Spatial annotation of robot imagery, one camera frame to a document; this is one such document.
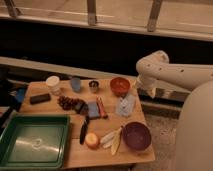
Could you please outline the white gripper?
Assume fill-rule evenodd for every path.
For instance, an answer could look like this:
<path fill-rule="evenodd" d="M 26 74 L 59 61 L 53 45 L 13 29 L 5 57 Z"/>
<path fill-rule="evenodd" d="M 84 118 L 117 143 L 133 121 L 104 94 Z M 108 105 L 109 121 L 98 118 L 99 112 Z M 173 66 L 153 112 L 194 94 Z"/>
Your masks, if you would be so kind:
<path fill-rule="evenodd" d="M 139 75 L 135 80 L 134 86 L 137 89 L 144 90 L 151 98 L 154 98 L 156 96 L 155 82 L 154 78 Z"/>

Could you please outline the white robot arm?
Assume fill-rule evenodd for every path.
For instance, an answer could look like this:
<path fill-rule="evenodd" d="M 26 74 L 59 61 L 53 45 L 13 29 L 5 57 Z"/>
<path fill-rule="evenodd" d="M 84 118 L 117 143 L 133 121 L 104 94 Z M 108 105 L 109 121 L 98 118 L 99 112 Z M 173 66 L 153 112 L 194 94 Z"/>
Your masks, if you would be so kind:
<path fill-rule="evenodd" d="M 176 130 L 172 171 L 213 171 L 213 65 L 171 64 L 164 51 L 136 63 L 136 86 L 150 96 L 162 80 L 190 91 Z"/>

